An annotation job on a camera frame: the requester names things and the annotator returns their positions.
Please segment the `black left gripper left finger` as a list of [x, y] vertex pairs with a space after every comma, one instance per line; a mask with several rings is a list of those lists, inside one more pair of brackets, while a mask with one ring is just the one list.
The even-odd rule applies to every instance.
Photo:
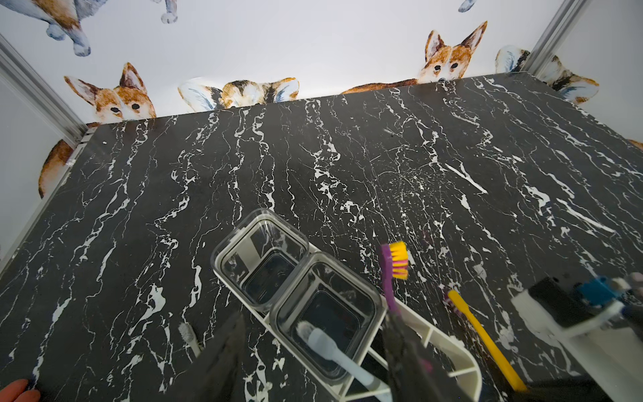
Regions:
[[246, 349], [244, 317], [232, 315], [167, 392], [169, 401], [239, 401]]

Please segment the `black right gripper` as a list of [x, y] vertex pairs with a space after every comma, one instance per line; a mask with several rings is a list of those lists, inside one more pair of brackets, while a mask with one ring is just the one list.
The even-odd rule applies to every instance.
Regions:
[[514, 391], [511, 401], [611, 402], [611, 397], [589, 375], [528, 383], [526, 391]]

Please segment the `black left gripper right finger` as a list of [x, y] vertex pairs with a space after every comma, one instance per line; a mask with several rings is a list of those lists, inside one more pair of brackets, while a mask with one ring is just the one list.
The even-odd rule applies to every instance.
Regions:
[[388, 386], [395, 401], [469, 401], [433, 352], [398, 313], [387, 312], [383, 345], [388, 364]]

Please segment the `light blue toothbrush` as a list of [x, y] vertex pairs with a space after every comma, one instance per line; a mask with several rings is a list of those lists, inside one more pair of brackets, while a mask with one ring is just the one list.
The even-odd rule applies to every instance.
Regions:
[[351, 358], [348, 358], [348, 356], [338, 348], [336, 342], [324, 333], [323, 330], [313, 326], [307, 321], [300, 321], [296, 325], [296, 333], [313, 352], [325, 360], [337, 363], [367, 390], [379, 391], [379, 394], [375, 395], [379, 401], [393, 401], [390, 387], [353, 362]]

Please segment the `white toothbrush holder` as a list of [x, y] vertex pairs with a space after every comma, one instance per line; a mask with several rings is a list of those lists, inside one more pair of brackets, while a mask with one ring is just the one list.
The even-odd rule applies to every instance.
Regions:
[[379, 391], [367, 390], [296, 333], [300, 321], [320, 328], [348, 358], [388, 385], [383, 345], [388, 306], [374, 285], [267, 209], [241, 219], [213, 251], [211, 265], [333, 400], [379, 401]]

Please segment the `purple toothbrush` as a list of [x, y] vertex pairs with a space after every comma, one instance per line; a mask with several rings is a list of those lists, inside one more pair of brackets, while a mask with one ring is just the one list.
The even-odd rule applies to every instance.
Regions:
[[403, 241], [399, 241], [393, 244], [381, 245], [378, 262], [382, 271], [383, 291], [388, 309], [394, 314], [399, 314], [400, 311], [395, 301], [393, 280], [406, 281], [408, 279], [410, 263], [406, 244]]

